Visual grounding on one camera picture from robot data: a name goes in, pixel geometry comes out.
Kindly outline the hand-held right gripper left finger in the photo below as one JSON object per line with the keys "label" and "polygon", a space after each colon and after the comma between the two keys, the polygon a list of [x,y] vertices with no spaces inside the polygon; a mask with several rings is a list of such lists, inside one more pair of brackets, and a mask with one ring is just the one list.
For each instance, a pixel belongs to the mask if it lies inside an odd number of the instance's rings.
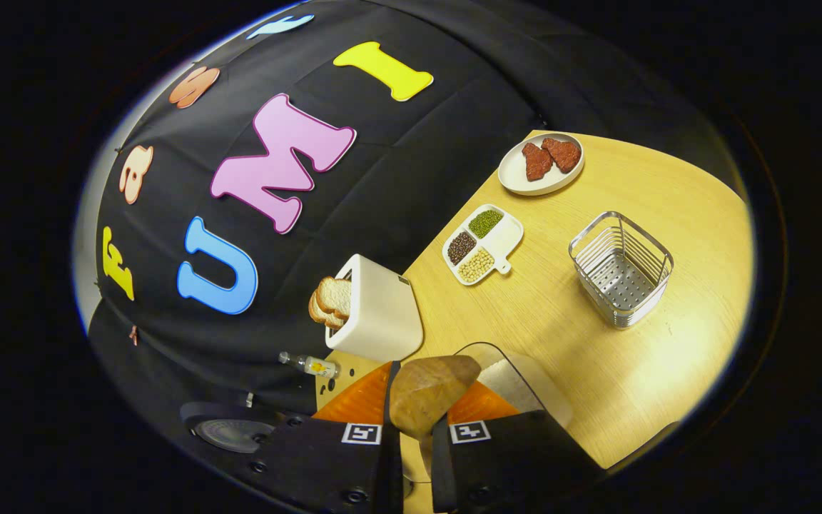
{"label": "hand-held right gripper left finger", "polygon": [[400,436],[389,413],[397,361],[382,365],[381,420],[291,416],[250,457],[250,484],[290,513],[401,513]]}

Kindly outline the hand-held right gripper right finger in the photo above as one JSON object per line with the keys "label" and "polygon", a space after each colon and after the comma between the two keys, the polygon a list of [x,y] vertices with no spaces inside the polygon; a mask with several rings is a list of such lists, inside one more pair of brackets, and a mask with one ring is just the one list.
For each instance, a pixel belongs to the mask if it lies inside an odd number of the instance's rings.
{"label": "hand-held right gripper right finger", "polygon": [[436,512],[544,513],[606,477],[547,410],[520,410],[482,383],[433,429]]}

